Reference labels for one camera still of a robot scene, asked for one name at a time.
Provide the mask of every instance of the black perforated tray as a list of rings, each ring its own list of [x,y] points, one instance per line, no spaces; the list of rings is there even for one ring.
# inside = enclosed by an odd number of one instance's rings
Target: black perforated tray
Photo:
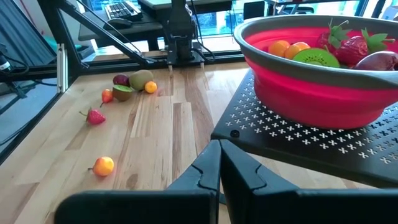
[[[398,104],[372,124],[325,130],[291,122],[263,105],[248,71],[214,129],[246,152],[375,187],[398,186]]]

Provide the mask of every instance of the bowl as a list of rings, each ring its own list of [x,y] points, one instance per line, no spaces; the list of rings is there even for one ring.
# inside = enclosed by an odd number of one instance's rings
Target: bowl
[[[328,23],[349,20],[349,36],[388,33],[398,39],[398,22],[362,17],[294,15],[251,19],[234,38],[254,71],[254,91],[270,109],[292,121],[328,129],[360,128],[398,100],[398,71],[378,72],[322,67],[267,53],[276,40],[315,46]],[[387,45],[398,52],[398,42]]]

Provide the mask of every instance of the plum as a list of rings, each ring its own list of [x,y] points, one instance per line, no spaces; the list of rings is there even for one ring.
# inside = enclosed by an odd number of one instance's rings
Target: plum
[[[124,85],[130,87],[129,77],[125,74],[120,73],[113,77],[113,84],[115,85]]]
[[[375,52],[358,62],[354,69],[369,71],[394,71],[398,66],[398,54],[391,51]]]

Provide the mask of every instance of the kiwi half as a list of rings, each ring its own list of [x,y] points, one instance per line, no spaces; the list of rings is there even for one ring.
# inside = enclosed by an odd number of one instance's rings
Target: kiwi half
[[[333,54],[329,53],[327,50],[318,48],[302,50],[293,57],[293,60],[312,65],[340,68],[340,63]]]
[[[126,101],[132,96],[132,88],[124,85],[114,85],[112,94],[115,99],[120,102]]]

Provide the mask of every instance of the wooden surface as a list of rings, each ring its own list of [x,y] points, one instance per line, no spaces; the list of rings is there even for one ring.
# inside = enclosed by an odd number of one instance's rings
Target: wooden surface
[[[89,189],[165,189],[196,158],[238,87],[245,63],[153,70],[158,91],[102,107],[106,122],[90,127],[79,111],[101,104],[114,74],[80,77],[0,167],[0,223],[53,223],[57,205]],[[110,156],[105,179],[87,168]],[[254,156],[304,188],[366,187]],[[220,205],[220,223],[229,223]]]

